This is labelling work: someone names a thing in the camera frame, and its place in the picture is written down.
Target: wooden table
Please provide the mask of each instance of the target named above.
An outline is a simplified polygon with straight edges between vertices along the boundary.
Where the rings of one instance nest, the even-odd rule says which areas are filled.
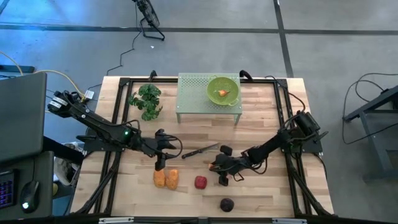
[[[119,78],[104,77],[99,94],[96,113],[108,120],[112,117]],[[310,111],[303,80],[288,78],[287,83],[289,91],[302,99],[307,111]],[[137,91],[140,85],[134,84],[133,91]],[[131,107],[127,120],[139,119],[143,136],[153,137],[159,128],[164,128],[167,134],[178,136],[183,141],[183,154],[220,142],[232,147],[233,155],[239,156],[241,151],[266,142],[279,128],[272,85],[241,85],[243,114],[237,126],[234,126],[230,116],[214,114],[186,114],[183,122],[178,124],[175,115],[177,84],[156,83],[156,86],[162,90],[160,104],[163,105],[163,111],[159,117],[154,121],[141,121],[142,112]],[[290,100],[293,111],[302,109],[302,105],[296,99]],[[123,112],[123,104],[119,110],[118,122]],[[119,167],[112,215],[163,217],[292,217],[294,215],[285,159],[280,151],[270,154],[268,170],[264,175],[257,175],[246,169],[241,172],[245,180],[241,182],[230,180],[228,187],[219,185],[218,174],[208,170],[208,163],[214,161],[218,153],[220,152],[217,149],[212,149],[185,160],[180,157],[167,160],[165,170],[180,171],[178,188],[172,191],[154,186],[152,176],[155,158],[151,159],[141,152],[126,150],[122,154]],[[84,160],[72,211],[81,208],[98,185],[103,157],[104,152],[95,152]],[[321,162],[312,154],[303,154],[302,159],[309,189],[324,208],[333,213]],[[208,185],[205,190],[194,187],[197,175],[207,177]],[[102,209],[108,198],[108,189],[109,184],[104,191]],[[300,208],[304,211],[301,190],[297,193]],[[225,197],[235,202],[232,212],[225,213],[219,209],[220,201]]]

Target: lime green bowl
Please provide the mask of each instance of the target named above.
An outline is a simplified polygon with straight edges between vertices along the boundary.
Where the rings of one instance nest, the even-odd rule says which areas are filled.
[[[234,80],[226,77],[217,77],[216,75],[213,75],[210,79],[207,85],[207,96],[213,103],[229,106],[234,106],[238,103],[239,88]],[[226,96],[220,96],[218,93],[220,90],[225,90],[229,93]]]

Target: floor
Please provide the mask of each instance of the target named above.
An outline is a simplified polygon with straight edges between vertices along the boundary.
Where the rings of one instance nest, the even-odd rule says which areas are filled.
[[[0,6],[0,49],[21,65],[65,72],[83,90],[101,83],[137,35],[135,29],[123,32],[122,28],[115,29],[118,32],[48,31],[60,26],[135,27],[130,0],[4,2],[4,10]],[[245,69],[257,77],[304,78],[312,115],[322,130],[329,131],[322,141],[323,158],[335,213],[398,221],[398,182],[365,184],[362,176],[375,166],[367,140],[347,146],[341,139],[343,98],[351,83],[365,73],[398,71],[397,1],[152,0],[152,4],[160,27],[168,30],[166,40],[138,37],[135,51],[123,57],[124,66],[109,75],[148,75],[151,70],[159,75],[236,73]],[[43,24],[48,27],[34,27]],[[9,62],[0,58],[0,63]],[[398,77],[369,79],[383,88],[398,81]],[[52,74],[47,86],[53,91],[73,88],[63,77]],[[360,84],[359,92],[368,99],[379,94],[367,83]],[[347,112],[362,104],[351,93]],[[84,131],[75,120],[45,116],[45,134],[56,141],[75,141]],[[363,127],[354,121],[346,125],[345,134],[347,140],[354,140],[363,136]]]

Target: green leafy plant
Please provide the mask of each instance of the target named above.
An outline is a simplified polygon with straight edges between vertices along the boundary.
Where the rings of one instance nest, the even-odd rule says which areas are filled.
[[[159,105],[159,98],[162,94],[161,90],[158,89],[155,85],[145,84],[140,87],[138,90],[138,95],[141,98],[136,97],[137,93],[133,93],[129,99],[129,103],[133,106],[136,106],[139,110],[145,110],[141,115],[141,118],[144,121],[150,121],[152,119],[156,119],[159,113],[162,111],[163,106],[161,106],[158,110],[156,107]]]

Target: small fruit in bowl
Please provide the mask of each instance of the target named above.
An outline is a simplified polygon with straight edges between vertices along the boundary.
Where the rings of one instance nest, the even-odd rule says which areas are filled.
[[[218,94],[221,97],[226,96],[228,93],[229,93],[229,91],[226,91],[226,90],[218,90]]]

